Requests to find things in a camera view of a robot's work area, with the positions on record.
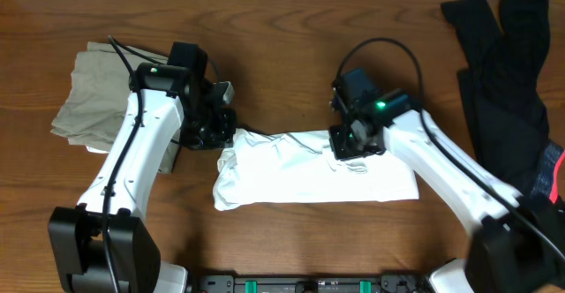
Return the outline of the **white t-shirt with logo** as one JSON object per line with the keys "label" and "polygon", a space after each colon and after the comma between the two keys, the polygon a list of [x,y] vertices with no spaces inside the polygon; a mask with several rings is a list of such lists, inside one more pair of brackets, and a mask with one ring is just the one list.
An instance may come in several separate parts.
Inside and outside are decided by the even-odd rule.
{"label": "white t-shirt with logo", "polygon": [[396,201],[419,198],[415,174],[390,153],[338,161],[327,131],[262,135],[237,129],[217,161],[215,208],[253,203]]}

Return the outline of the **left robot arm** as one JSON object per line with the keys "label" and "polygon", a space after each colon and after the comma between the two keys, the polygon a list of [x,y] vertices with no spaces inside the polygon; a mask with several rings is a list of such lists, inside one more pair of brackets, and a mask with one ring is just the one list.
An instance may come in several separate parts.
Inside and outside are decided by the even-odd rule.
{"label": "left robot arm", "polygon": [[206,79],[207,53],[176,41],[166,63],[128,70],[131,94],[116,140],[73,208],[56,207],[48,233],[65,292],[190,292],[185,267],[162,261],[147,205],[170,144],[232,147],[237,119],[229,81]]}

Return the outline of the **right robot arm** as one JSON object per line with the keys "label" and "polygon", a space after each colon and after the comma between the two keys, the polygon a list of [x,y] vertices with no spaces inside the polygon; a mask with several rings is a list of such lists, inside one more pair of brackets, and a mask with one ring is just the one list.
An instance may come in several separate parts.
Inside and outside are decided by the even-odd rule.
{"label": "right robot arm", "polygon": [[431,272],[432,292],[534,292],[564,283],[560,210],[478,165],[403,90],[383,93],[363,69],[338,74],[330,129],[335,158],[392,155],[422,177],[471,237],[466,259]]}

